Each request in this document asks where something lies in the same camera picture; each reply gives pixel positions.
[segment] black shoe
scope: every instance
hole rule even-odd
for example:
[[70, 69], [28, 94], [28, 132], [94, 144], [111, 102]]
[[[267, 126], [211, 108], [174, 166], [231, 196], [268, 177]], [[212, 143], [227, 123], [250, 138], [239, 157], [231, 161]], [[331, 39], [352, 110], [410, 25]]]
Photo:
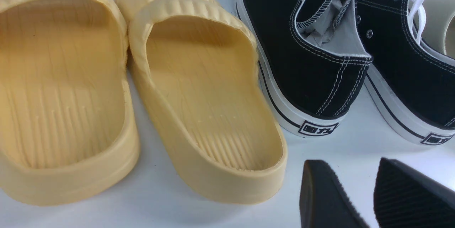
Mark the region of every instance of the black shoe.
[[382, 116], [410, 142], [447, 142], [455, 134], [455, 59], [419, 43], [408, 0], [356, 4], [359, 35], [374, 57], [365, 85]]
[[398, 160], [382, 158], [374, 212], [381, 228], [453, 228], [455, 192]]
[[322, 160], [306, 160], [300, 191], [302, 228], [368, 228], [337, 175]]
[[353, 0], [236, 0], [257, 37], [260, 84], [279, 124], [298, 136], [331, 134], [357, 97], [371, 56]]

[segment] textured insole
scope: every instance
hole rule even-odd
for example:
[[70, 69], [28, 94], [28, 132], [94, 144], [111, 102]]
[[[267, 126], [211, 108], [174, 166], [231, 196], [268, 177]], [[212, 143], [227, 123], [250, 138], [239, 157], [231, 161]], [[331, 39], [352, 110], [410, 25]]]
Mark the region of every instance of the textured insole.
[[0, 14], [1, 148], [29, 168], [77, 163], [124, 122], [120, 37], [90, 0], [40, 0]]
[[155, 24], [147, 43], [153, 81], [199, 148], [229, 168], [263, 170], [283, 155], [251, 79], [250, 43], [207, 20]]

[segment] eyelet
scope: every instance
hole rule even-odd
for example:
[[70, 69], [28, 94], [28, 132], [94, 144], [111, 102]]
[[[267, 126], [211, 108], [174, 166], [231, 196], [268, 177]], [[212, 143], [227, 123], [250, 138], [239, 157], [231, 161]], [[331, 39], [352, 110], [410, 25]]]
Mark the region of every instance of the eyelet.
[[373, 36], [372, 30], [367, 30], [367, 38], [371, 38]]

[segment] black canvas sneaker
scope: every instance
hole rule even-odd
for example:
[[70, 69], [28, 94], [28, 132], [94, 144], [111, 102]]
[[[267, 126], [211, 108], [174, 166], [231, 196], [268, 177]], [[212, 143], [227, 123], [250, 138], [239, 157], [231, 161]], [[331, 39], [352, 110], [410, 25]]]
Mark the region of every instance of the black canvas sneaker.
[[236, 0], [257, 37], [260, 84], [279, 124], [302, 137], [331, 134], [372, 59], [353, 0]]
[[410, 142], [447, 142], [455, 134], [455, 59], [421, 39], [424, 0], [356, 1], [359, 35], [374, 57], [365, 85], [382, 116]]

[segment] shoelace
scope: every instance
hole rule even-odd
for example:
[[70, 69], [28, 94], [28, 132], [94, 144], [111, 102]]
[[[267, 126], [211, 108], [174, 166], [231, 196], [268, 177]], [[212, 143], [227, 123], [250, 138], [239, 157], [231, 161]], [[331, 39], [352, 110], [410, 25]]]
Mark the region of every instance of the shoelace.
[[[425, 29], [426, 24], [426, 12], [423, 7], [424, 0], [409, 0], [409, 6], [411, 6], [411, 10], [408, 13], [408, 27], [411, 31], [411, 34], [416, 39], [417, 44], [421, 43], [422, 40], [422, 33]], [[419, 29], [417, 31], [417, 35], [414, 35], [414, 16], [416, 13], [419, 16]]]

